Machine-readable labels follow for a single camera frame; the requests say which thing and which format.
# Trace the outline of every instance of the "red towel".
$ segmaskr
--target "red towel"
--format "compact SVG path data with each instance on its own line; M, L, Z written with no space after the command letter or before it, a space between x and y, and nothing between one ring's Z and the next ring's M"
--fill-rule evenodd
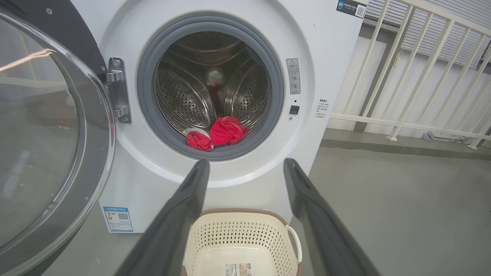
M212 140L206 131L199 128L188 128L183 133L186 135L188 146L203 151L211 151L213 149Z
M227 116L215 122L210 136L215 146L233 145L244 139L249 131L250 129L241 125L237 118Z

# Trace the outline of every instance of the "white plastic basket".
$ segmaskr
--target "white plastic basket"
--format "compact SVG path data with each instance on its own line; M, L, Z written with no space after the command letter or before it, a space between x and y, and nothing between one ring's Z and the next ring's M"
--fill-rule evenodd
M288 232L294 237L298 257ZM183 275L301 276L301 261L297 233L277 214L248 209L209 210L191 226Z

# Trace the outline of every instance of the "door hinge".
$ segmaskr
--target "door hinge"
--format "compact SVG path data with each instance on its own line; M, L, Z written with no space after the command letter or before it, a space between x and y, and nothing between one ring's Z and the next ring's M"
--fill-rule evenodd
M118 57L111 57L109 59L108 72L99 75L99 78L103 82L106 94L109 96L114 108L114 116L121 123L131 123L124 60Z

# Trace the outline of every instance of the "washing machine door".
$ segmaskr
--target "washing machine door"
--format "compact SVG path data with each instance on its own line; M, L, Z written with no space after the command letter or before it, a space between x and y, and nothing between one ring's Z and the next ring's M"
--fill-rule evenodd
M53 259L97 202L115 128L103 84L71 51L1 9L0 36L0 275L20 275Z

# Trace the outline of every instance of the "gray floor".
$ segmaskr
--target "gray floor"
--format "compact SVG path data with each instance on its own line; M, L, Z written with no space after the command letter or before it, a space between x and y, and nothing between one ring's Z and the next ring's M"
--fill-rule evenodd
M491 162L320 148L310 178L384 276L489 275ZM304 275L313 269L303 229ZM138 234L96 206L46 276L112 275Z

